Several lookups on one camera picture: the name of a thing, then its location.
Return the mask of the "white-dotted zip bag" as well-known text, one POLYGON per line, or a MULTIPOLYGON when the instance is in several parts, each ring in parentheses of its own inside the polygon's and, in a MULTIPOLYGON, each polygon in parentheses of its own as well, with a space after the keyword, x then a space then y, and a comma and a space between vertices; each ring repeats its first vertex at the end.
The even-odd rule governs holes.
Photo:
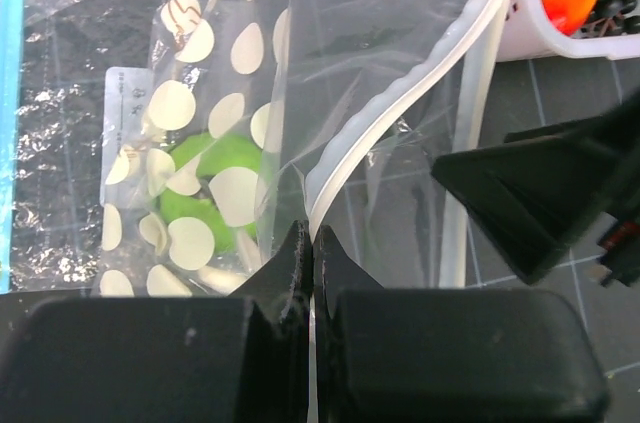
POLYGON ((467 213, 430 173, 478 143, 509 3, 168 0, 118 93, 95 293, 230 293, 293 221, 316 238, 358 167, 361 265, 462 286, 467 213))

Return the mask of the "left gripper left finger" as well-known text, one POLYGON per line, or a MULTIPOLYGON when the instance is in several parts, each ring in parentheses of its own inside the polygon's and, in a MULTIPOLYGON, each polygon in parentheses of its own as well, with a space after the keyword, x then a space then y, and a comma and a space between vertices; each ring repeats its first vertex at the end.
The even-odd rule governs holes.
POLYGON ((40 302, 1 355, 5 422, 303 422, 308 225, 225 297, 40 302))

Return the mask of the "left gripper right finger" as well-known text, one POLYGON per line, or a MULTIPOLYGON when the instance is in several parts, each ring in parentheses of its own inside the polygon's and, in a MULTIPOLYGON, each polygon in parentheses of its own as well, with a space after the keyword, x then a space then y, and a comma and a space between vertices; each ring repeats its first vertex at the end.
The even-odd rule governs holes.
POLYGON ((386 288, 314 241, 321 422, 600 422, 607 380, 561 295, 386 288))

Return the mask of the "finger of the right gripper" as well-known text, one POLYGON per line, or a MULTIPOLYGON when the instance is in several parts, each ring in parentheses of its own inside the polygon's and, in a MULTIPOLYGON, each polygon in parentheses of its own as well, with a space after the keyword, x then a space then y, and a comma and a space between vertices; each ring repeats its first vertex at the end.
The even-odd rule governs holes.
POLYGON ((525 284, 543 279, 603 213, 601 285, 639 281, 639 96, 580 120, 509 133, 436 159, 432 176, 525 284))

